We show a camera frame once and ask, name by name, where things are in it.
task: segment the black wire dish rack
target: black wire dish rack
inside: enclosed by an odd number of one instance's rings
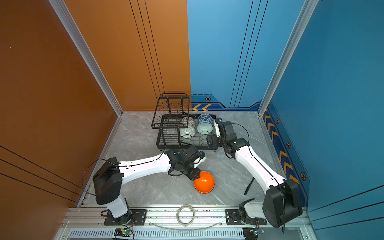
[[[159,129],[156,145],[163,149],[187,149],[194,145],[197,149],[216,150],[218,147],[212,144],[216,137],[216,130],[209,134],[201,134],[197,131],[197,118],[199,114],[190,114],[190,98],[185,93],[163,93],[157,101],[157,106],[152,120],[152,128]],[[182,124],[184,117],[190,116],[195,121],[195,135],[187,138],[180,135],[181,128],[188,128],[189,123]]]

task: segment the gray patterned bowl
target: gray patterned bowl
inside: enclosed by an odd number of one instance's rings
[[[192,126],[193,128],[196,127],[195,120],[192,117],[183,117],[180,124],[183,124],[184,126],[188,124],[188,126]]]
[[[180,128],[180,136],[184,138],[191,138],[196,134],[196,130],[192,126],[188,126],[187,128]]]

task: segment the blue wall panel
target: blue wall panel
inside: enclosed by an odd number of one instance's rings
[[[303,3],[188,0],[192,95],[214,96],[227,108],[262,99]]]
[[[372,220],[349,224],[339,227],[317,230],[316,235],[319,240],[338,239],[338,240],[367,240],[382,239],[382,228],[384,219]]]
[[[383,201],[372,192],[363,194],[369,200],[360,196],[340,208],[321,208],[384,184],[383,9],[383,1],[319,1],[272,98],[311,180],[311,220]],[[313,224],[367,220],[383,212],[380,204]],[[335,228],[316,232],[320,240],[340,239],[347,229],[338,227],[334,237]]]

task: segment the orange wall panel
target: orange wall panel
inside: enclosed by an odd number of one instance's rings
[[[2,1],[0,32],[1,238],[49,240],[117,115],[49,1]]]
[[[65,0],[124,111],[190,95],[186,0]]]

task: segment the yellow chevron stripe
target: yellow chevron stripe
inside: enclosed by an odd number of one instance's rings
[[[273,142],[273,136],[274,136],[274,135],[279,136],[279,135],[277,134],[277,132],[272,131],[272,142]]]
[[[284,156],[288,157],[288,156],[287,156],[287,154],[286,154],[285,152],[283,152],[283,151],[280,151],[280,162],[281,162],[281,156],[282,156],[282,155],[284,155]]]
[[[271,118],[271,116],[265,116],[265,125],[266,125],[266,119]]]
[[[288,164],[287,162],[284,163],[284,172],[285,174],[287,174],[287,167],[289,167],[290,169],[293,170],[292,166],[290,164]]]
[[[194,110],[194,111],[198,111],[197,108],[200,107],[200,105],[201,105],[201,104],[196,105],[194,108],[192,108],[192,110]]]
[[[208,110],[207,110],[207,107],[209,107],[209,106],[211,106],[211,104],[208,104],[207,106],[203,107],[203,110],[204,110],[204,111],[208,111]]]
[[[297,182],[297,184],[300,184],[299,181],[291,174],[289,175],[289,179],[293,179],[295,182]]]
[[[272,123],[268,123],[268,132],[270,132],[271,127],[274,127],[274,125]]]

